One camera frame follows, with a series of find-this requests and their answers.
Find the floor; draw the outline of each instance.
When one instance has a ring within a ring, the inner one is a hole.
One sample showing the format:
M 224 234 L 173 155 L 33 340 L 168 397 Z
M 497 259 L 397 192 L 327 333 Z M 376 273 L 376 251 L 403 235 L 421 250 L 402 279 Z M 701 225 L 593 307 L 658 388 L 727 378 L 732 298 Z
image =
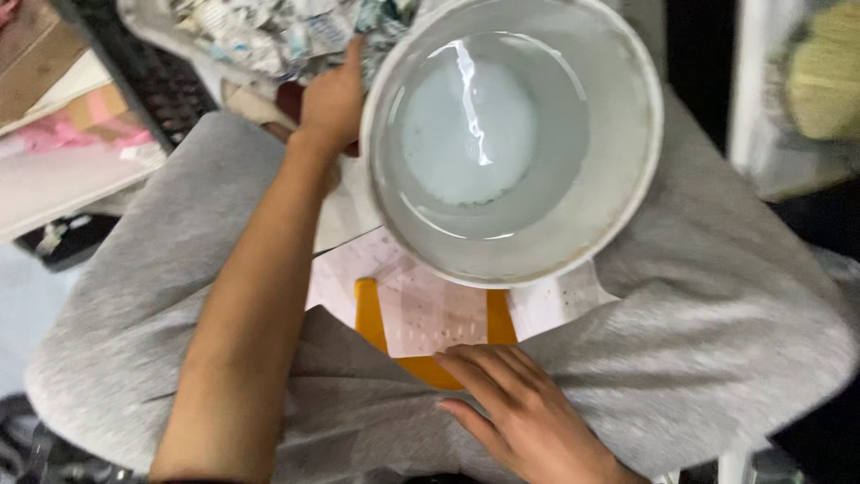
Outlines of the floor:
M 84 267 L 51 274 L 14 245 L 0 245 L 0 396 L 23 390 L 27 359 Z

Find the forearm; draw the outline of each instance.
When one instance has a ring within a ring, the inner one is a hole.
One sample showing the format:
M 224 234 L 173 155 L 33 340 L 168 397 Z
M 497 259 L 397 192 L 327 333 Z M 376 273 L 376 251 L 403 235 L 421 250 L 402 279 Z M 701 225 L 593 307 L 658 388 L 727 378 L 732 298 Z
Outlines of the forearm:
M 200 314 L 153 481 L 257 482 L 271 474 L 334 156 L 305 133 L 291 137 Z

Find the gray fabric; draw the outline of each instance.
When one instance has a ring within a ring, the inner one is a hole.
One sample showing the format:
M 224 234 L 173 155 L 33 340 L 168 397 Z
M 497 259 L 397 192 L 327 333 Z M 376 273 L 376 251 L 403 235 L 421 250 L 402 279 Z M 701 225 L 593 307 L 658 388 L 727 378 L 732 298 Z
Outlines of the gray fabric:
M 857 362 L 838 289 L 670 92 L 666 103 L 648 199 L 596 260 L 621 301 L 522 343 L 649 476 L 758 442 L 839 391 Z M 133 203 L 31 362 L 28 392 L 55 431 L 147 469 L 200 304 L 282 150 L 208 115 Z M 435 410 L 438 392 L 321 308 L 306 316 L 288 387 L 276 481 L 518 481 Z

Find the yellow object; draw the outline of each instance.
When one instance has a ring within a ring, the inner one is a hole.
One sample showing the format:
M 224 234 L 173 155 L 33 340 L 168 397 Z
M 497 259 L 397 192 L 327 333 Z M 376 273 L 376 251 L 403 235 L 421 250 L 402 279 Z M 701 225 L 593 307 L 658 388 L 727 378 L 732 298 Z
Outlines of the yellow object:
M 860 2 L 818 14 L 794 52 L 785 87 L 799 131 L 814 140 L 860 140 Z
M 507 310 L 506 291 L 487 291 L 487 341 L 490 344 L 516 344 L 517 333 L 513 329 L 511 314 Z M 377 350 L 388 354 L 382 310 L 379 307 L 379 292 L 376 280 L 359 279 L 355 282 L 355 331 Z M 460 390 L 463 385 L 442 369 L 433 357 L 395 358 L 414 377 L 444 390 Z

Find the black plastic crate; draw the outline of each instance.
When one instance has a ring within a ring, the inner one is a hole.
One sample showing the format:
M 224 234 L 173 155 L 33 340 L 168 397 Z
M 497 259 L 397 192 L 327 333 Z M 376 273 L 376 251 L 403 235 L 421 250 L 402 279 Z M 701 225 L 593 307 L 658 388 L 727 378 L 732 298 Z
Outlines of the black plastic crate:
M 52 0 L 77 27 L 114 78 L 126 101 L 166 152 L 172 152 L 204 114 L 218 109 L 184 59 L 129 32 L 114 0 Z

